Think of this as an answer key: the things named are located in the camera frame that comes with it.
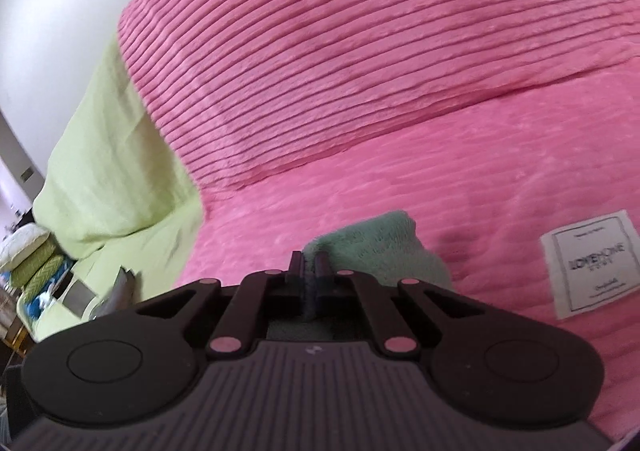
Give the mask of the green grey cleaning cloth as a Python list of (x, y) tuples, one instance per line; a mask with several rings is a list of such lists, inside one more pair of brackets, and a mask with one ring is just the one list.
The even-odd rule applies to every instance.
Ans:
[(340, 304), (329, 297), (329, 307), (320, 306), (321, 286), (316, 277), (316, 259), (326, 255), (333, 271), (354, 270), (373, 275), (381, 284), (395, 286), (404, 278), (417, 278), (443, 289), (452, 289), (450, 272), (436, 254), (416, 236), (416, 222), (403, 210), (320, 235), (302, 250), (303, 315), (294, 321), (273, 321), (270, 341), (348, 341), (363, 338), (362, 311), (358, 301)]

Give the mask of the stacked pillows in background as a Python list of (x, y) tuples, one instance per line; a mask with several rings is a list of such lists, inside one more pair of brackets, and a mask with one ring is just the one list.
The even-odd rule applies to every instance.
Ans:
[(53, 301), (53, 289), (74, 260), (55, 236), (37, 223), (26, 223), (1, 241), (1, 285), (16, 297), (16, 315), (29, 333)]

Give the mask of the white blanket label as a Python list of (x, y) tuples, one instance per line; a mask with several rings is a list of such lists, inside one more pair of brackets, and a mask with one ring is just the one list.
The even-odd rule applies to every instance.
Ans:
[(559, 227), (540, 238), (555, 313), (567, 319), (639, 289), (639, 234), (628, 212)]

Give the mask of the pink corduroy blanket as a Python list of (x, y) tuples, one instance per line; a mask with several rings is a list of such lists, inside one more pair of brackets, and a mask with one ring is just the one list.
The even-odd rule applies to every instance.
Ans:
[(117, 39), (201, 192), (183, 282), (402, 209), (460, 293), (551, 323), (541, 237), (639, 217), (639, 0), (131, 0)]

